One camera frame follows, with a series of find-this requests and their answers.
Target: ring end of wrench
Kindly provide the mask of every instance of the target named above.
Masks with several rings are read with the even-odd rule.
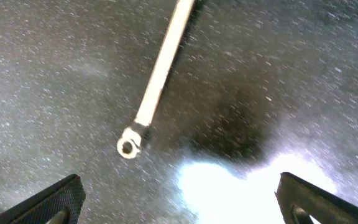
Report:
[[[125,159],[133,159],[140,153],[143,135],[147,130],[146,126],[134,123],[124,130],[117,142],[118,153]]]

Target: wrench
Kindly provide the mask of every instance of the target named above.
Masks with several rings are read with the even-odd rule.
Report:
[[[147,132],[153,120],[162,88],[164,87],[195,1],[177,1],[139,111],[136,114],[134,122],[124,130],[117,142],[118,152],[126,159],[133,159],[140,152],[142,136]]]

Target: black granite surface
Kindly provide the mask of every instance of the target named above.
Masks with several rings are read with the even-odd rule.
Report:
[[[198,1],[120,157],[174,6],[0,1],[0,211],[72,173],[79,223],[280,223],[283,171],[358,206],[357,0]]]

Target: silver tool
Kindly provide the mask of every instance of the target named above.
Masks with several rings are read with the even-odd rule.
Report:
[[[139,111],[132,125],[127,127],[117,142],[117,150],[126,159],[133,159],[140,152],[142,136],[149,128],[162,88],[186,28],[190,12],[196,0],[178,0],[165,34],[152,76],[144,93]]]

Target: black object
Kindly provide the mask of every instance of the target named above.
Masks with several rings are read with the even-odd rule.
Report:
[[[281,174],[276,197],[286,224],[357,223],[358,207],[289,173]]]
[[[0,214],[0,224],[75,224],[85,200],[78,175],[72,174],[31,198]]]

